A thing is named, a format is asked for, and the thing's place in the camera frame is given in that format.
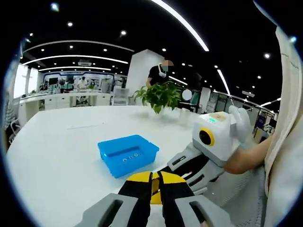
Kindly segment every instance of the potted plant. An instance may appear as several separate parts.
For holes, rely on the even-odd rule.
[[[178,101],[181,100],[181,91],[171,81],[163,84],[154,84],[149,89],[143,86],[135,91],[134,99],[141,98],[142,104],[150,103],[155,113],[159,114],[164,107],[171,107],[174,110]]]

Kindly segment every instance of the office desk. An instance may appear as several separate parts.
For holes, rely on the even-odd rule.
[[[108,93],[72,92],[63,94],[36,94],[22,98],[19,103],[19,123],[23,127],[29,119],[39,112],[39,103],[45,101],[45,110],[69,108],[76,105],[77,96],[88,96],[92,106],[109,105],[111,95]]]
[[[154,117],[147,106],[92,106],[38,112],[21,129],[6,159],[21,200],[39,226],[72,227],[84,210],[126,177],[115,179],[101,160],[97,143],[139,134],[159,146],[157,171],[192,140],[193,121],[178,123],[178,110]],[[161,206],[152,205],[148,227],[164,227]]]

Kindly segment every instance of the black shirt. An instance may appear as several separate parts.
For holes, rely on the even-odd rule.
[[[165,73],[165,71],[162,69],[161,66],[160,66],[160,70],[161,72]],[[156,83],[163,84],[169,80],[168,73],[166,73],[166,77],[164,78],[159,75],[158,65],[151,68],[148,78],[151,78],[151,85],[154,85]]]

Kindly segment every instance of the blue plastic container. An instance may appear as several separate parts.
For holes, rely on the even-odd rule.
[[[139,135],[98,143],[110,173],[119,178],[154,162],[159,147]]]

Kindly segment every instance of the camera lens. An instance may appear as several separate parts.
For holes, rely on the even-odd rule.
[[[212,143],[212,140],[206,131],[200,131],[199,136],[202,143],[206,145],[210,145]]]

